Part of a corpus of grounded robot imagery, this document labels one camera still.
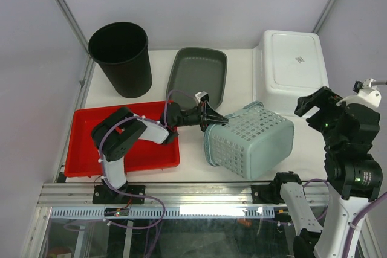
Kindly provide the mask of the teal perforated plastic basket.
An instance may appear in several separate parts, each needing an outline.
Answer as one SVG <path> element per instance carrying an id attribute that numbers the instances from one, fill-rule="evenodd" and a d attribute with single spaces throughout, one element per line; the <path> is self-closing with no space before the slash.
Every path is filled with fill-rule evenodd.
<path id="1" fill-rule="evenodd" d="M 252 181 L 291 154 L 293 122 L 261 102 L 251 102 L 226 118 L 227 124 L 210 125 L 204 133 L 204 153 L 211 166 Z"/>

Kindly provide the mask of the dark grey plastic tray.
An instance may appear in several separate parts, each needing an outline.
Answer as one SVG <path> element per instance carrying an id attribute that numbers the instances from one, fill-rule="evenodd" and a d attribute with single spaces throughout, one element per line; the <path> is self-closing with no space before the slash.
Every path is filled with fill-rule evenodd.
<path id="1" fill-rule="evenodd" d="M 195 105 L 196 93 L 209 94 L 209 104 L 217 109 L 223 101 L 227 75 L 227 56 L 210 48 L 186 47 L 175 56 L 166 95 L 182 109 Z"/>

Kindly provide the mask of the large white plastic tub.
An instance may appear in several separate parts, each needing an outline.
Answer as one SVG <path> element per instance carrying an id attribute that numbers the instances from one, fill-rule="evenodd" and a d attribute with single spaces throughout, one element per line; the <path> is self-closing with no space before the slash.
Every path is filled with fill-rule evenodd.
<path id="1" fill-rule="evenodd" d="M 253 100 L 292 116 L 299 97 L 328 86 L 320 43 L 314 33 L 267 30 L 253 49 Z"/>

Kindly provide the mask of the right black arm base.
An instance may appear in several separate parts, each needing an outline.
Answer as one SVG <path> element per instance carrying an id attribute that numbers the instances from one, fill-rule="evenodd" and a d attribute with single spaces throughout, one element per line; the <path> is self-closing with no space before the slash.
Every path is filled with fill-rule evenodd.
<path id="1" fill-rule="evenodd" d="M 283 200 L 274 185 L 252 185 L 252 202 L 254 204 L 280 204 Z"/>

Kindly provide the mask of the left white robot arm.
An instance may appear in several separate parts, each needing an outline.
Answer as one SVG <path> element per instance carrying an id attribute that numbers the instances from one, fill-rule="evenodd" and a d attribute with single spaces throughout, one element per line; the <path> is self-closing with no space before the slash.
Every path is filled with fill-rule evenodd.
<path id="1" fill-rule="evenodd" d="M 92 130 L 102 168 L 102 185 L 94 188 L 98 202 L 122 204 L 141 198 L 129 189 L 124 165 L 125 155 L 138 140 L 168 145 L 177 139 L 179 127 L 199 126 L 205 132 L 210 125 L 229 123 L 228 118 L 211 107 L 208 93 L 199 92 L 194 99 L 196 105 L 187 110 L 166 100 L 158 121 L 121 107 Z"/>

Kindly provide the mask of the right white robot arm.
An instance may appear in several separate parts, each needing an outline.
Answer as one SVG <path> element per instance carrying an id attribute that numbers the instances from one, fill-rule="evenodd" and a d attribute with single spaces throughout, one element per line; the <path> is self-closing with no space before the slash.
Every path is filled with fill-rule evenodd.
<path id="1" fill-rule="evenodd" d="M 370 154 L 380 130 L 381 99 L 376 82 L 357 83 L 347 97 L 323 87 L 298 99 L 297 116 L 317 108 L 306 121 L 324 139 L 329 198 L 320 224 L 297 174 L 278 173 L 271 182 L 271 197 L 285 202 L 294 225 L 295 257 L 353 257 L 365 215 L 386 199 L 380 192 L 382 168 Z"/>

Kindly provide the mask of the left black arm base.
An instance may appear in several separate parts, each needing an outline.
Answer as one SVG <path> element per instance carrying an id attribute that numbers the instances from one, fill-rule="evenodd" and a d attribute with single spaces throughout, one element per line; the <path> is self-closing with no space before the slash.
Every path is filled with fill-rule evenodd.
<path id="1" fill-rule="evenodd" d="M 144 194 L 145 186 L 144 185 L 133 185 L 126 183 L 123 187 L 119 188 L 117 191 L 109 188 L 105 181 L 102 181 L 101 184 L 94 186 L 93 194 L 93 204 L 144 204 Z"/>

